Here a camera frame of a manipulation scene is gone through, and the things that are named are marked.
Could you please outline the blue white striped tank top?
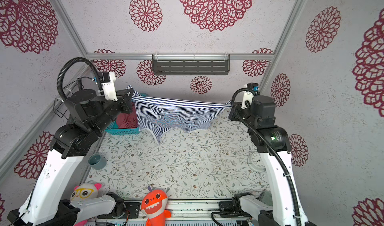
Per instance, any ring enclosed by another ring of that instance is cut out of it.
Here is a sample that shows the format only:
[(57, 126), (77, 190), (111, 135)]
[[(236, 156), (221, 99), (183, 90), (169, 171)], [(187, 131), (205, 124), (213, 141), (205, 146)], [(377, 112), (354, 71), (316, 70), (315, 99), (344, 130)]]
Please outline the blue white striped tank top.
[(226, 104), (148, 97), (133, 90), (132, 102), (135, 105), (140, 130), (148, 130), (161, 142), (164, 133), (172, 128), (184, 132), (207, 130), (212, 121), (224, 110)]

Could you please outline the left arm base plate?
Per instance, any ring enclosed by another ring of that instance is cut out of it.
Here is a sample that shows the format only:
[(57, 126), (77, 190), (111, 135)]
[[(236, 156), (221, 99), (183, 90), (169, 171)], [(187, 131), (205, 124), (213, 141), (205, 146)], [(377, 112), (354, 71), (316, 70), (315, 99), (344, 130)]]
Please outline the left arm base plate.
[(114, 212), (108, 215), (97, 216), (97, 219), (137, 219), (141, 212), (141, 203), (139, 202), (125, 202), (121, 207), (121, 211), (117, 215)]

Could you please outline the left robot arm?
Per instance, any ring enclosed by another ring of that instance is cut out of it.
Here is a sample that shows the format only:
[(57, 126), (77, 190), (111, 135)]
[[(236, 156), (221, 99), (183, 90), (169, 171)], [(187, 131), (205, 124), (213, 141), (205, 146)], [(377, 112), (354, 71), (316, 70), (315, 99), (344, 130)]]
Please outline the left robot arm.
[(132, 110), (133, 89), (116, 91), (117, 100), (107, 100), (92, 89), (64, 97), (69, 122), (59, 128), (50, 144), (47, 161), (26, 202), (10, 211), (14, 226), (73, 226), (100, 215), (120, 217), (124, 200), (115, 193), (100, 198), (71, 202), (63, 200), (66, 187), (78, 165), (104, 130), (121, 113)]

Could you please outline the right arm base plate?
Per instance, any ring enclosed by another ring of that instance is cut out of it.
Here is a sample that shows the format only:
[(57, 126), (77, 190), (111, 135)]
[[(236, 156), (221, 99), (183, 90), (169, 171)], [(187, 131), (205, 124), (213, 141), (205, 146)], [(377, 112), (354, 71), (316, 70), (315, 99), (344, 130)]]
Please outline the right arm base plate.
[(220, 216), (224, 218), (228, 217), (243, 217), (250, 218), (251, 215), (243, 212), (239, 207), (237, 207), (232, 201), (220, 201), (219, 202), (219, 213)]

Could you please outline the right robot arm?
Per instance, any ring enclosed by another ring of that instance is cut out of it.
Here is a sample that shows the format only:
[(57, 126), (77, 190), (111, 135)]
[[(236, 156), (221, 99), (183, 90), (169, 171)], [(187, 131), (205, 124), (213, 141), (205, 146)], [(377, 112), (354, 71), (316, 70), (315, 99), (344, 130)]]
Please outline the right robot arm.
[(289, 136), (275, 124), (275, 109), (271, 97), (250, 90), (244, 92), (242, 103), (232, 103), (229, 118), (248, 128), (265, 165), (273, 200), (272, 206), (268, 206), (251, 194), (237, 194), (232, 215), (249, 215), (260, 226), (311, 226), (295, 184)]

